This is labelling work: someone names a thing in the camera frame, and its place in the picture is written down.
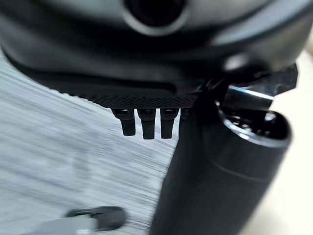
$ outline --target circular hole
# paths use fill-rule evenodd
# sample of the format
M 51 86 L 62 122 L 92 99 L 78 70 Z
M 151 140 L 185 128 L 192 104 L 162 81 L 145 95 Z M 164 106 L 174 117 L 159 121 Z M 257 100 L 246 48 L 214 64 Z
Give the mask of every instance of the circular hole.
M 152 27 L 170 25 L 185 6 L 185 0 L 126 0 L 125 3 L 138 21 Z

